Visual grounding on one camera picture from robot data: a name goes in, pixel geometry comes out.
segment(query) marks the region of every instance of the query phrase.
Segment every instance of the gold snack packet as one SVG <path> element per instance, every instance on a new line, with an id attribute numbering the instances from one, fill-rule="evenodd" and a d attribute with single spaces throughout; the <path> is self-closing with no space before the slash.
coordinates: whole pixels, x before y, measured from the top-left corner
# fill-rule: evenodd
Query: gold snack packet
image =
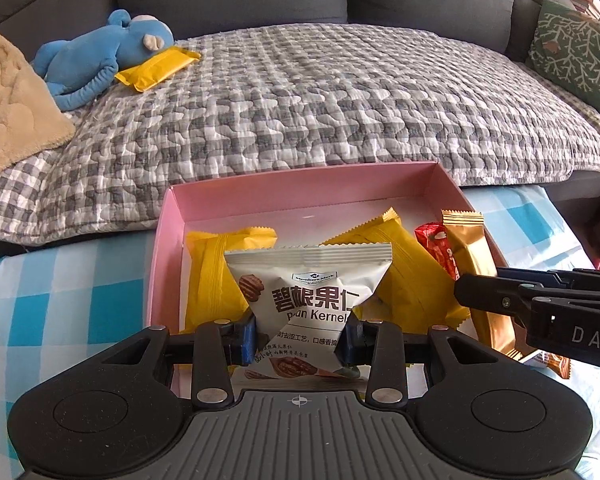
<path id="1" fill-rule="evenodd" d="M 225 234 L 187 234 L 191 273 L 185 332 L 193 332 L 198 325 L 215 319 L 240 319 L 248 304 L 226 266 L 224 252 L 270 248 L 277 239 L 276 232 L 266 227 L 247 227 Z"/>
<path id="2" fill-rule="evenodd" d="M 454 297 L 454 280 L 423 248 L 389 209 L 384 214 L 327 240 L 325 244 L 384 243 L 392 245 L 393 261 L 376 288 L 376 296 L 389 311 L 373 308 L 373 318 L 394 322 L 403 332 L 427 333 L 430 326 L 457 328 L 469 311 Z M 358 317 L 365 315 L 367 305 Z"/>
<path id="3" fill-rule="evenodd" d="M 118 72 L 116 79 L 127 86 L 132 86 L 139 92 L 145 92 L 189 63 L 200 60 L 201 57 L 197 52 L 185 50 L 179 46 L 171 46 L 160 54 L 147 59 L 142 65 Z"/>
<path id="4" fill-rule="evenodd" d="M 460 275 L 498 275 L 484 235 L 484 217 L 481 213 L 444 210 L 442 223 Z M 471 309 L 471 319 L 481 343 L 512 359 L 522 357 L 515 348 L 516 333 L 509 316 Z"/>

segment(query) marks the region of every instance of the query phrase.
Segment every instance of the orange snack wrapper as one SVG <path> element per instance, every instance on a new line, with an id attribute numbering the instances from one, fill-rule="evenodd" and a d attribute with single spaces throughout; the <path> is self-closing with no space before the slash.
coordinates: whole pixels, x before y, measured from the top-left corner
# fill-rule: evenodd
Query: orange snack wrapper
<path id="1" fill-rule="evenodd" d="M 484 217 L 481 213 L 444 210 L 442 223 L 460 274 L 498 275 L 484 235 Z M 522 357 L 515 348 L 516 333 L 509 316 L 471 309 L 471 319 L 482 344 L 512 359 Z"/>
<path id="2" fill-rule="evenodd" d="M 270 248 L 277 239 L 276 232 L 266 227 L 225 234 L 188 233 L 185 243 L 191 255 L 191 273 L 184 332 L 215 319 L 239 320 L 249 304 L 229 272 L 224 252 Z"/>
<path id="3" fill-rule="evenodd" d="M 399 325 L 403 332 L 427 333 L 430 326 L 445 324 L 457 328 L 469 317 L 469 310 L 454 297 L 454 280 L 400 222 L 393 208 L 341 235 L 325 241 L 331 244 L 386 243 L 392 245 L 393 261 L 376 288 L 375 297 L 388 308 L 373 308 L 361 319 L 382 319 Z"/>

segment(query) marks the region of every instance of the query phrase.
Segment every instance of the pink cardboard box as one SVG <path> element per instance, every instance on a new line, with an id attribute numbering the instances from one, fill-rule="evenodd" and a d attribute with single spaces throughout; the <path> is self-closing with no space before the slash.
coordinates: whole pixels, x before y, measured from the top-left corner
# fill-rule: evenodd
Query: pink cardboard box
<path id="1" fill-rule="evenodd" d="M 183 240 L 189 231 L 222 233 L 265 226 L 277 232 L 278 246 L 315 245 L 390 207 L 410 232 L 440 220 L 441 209 L 472 210 L 435 162 L 273 171 L 173 186 L 158 222 L 146 323 L 165 325 L 171 333 L 182 327 L 180 305 L 186 305 L 188 291 L 181 289 L 187 288 L 190 268 Z M 505 266 L 493 240 L 488 240 L 496 265 Z M 520 346 L 527 353 L 525 345 Z"/>

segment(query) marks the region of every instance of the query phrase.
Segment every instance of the gray checkered blanket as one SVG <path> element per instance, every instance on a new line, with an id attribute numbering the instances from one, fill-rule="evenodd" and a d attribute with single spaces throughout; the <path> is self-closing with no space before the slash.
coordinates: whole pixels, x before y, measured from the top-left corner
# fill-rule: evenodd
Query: gray checkered blanket
<path id="1" fill-rule="evenodd" d="M 600 171 L 600 132 L 495 52 L 429 32 L 282 25 L 182 42 L 202 61 L 115 84 L 75 138 L 0 174 L 0 238 L 152 228 L 169 186 L 328 164 L 436 160 L 461 186 Z"/>

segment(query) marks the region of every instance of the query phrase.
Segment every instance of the beige fleece blanket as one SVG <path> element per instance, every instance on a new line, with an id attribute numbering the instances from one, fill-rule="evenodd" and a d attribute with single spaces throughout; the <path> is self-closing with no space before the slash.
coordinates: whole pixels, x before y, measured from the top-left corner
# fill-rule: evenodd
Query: beige fleece blanket
<path id="1" fill-rule="evenodd" d="M 0 35 L 0 172 L 75 133 L 45 82 L 22 53 Z"/>

